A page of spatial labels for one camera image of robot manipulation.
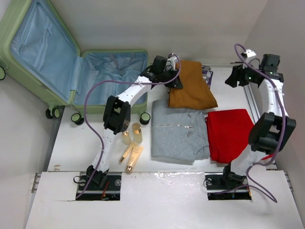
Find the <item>brown garment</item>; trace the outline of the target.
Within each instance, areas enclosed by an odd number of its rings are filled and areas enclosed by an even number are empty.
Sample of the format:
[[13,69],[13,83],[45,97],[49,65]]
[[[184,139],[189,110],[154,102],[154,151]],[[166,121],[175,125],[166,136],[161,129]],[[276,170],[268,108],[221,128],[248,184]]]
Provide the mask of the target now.
[[181,60],[180,68],[179,78],[183,89],[170,90],[168,106],[193,110],[217,108],[217,101],[203,79],[202,64]]

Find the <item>purple camouflage garment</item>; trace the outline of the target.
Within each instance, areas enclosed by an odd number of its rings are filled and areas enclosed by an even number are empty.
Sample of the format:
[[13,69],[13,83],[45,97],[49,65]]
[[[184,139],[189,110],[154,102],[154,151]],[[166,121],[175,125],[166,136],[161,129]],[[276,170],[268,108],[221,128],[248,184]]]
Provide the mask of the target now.
[[207,84],[208,88],[211,87],[212,84],[212,78],[213,78],[213,71],[211,70],[211,67],[208,65],[202,65],[202,76]]

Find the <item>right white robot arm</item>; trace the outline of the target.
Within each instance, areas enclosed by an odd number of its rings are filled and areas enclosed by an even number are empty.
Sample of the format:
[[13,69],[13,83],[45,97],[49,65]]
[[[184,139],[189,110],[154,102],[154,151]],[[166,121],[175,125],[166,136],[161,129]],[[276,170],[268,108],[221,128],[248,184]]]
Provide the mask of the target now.
[[224,167],[220,182],[226,189],[242,185],[250,166],[257,165],[265,156],[281,151],[296,127],[296,121],[289,118],[284,106],[284,77],[277,71],[280,57],[264,54],[257,70],[250,66],[255,57],[254,51],[244,51],[241,54],[244,63],[234,66],[225,81],[233,88],[257,84],[264,108],[264,113],[250,131],[247,147]]

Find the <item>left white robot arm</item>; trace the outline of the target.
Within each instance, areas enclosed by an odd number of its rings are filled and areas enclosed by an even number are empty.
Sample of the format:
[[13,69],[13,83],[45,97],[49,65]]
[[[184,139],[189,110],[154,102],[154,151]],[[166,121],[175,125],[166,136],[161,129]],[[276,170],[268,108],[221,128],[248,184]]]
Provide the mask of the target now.
[[172,53],[168,58],[156,56],[153,64],[143,70],[135,82],[123,82],[105,80],[93,86],[85,98],[84,111],[93,90],[104,83],[126,84],[129,87],[118,96],[109,96],[103,113],[103,135],[100,135],[88,122],[86,115],[84,120],[87,126],[97,135],[101,141],[101,151],[96,155],[92,164],[87,168],[86,175],[95,189],[101,189],[106,185],[107,174],[110,168],[110,158],[115,149],[119,134],[125,132],[131,122],[131,107],[149,92],[155,85],[170,86],[179,77],[182,65],[180,58]]

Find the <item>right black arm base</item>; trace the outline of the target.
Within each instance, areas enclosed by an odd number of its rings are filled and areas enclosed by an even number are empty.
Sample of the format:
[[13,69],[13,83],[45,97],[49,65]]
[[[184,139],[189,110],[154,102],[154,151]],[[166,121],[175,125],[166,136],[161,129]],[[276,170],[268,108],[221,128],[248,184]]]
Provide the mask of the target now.
[[205,173],[203,185],[207,189],[208,200],[252,200],[248,187],[232,190],[242,184],[238,181],[224,181],[222,176],[221,172]]

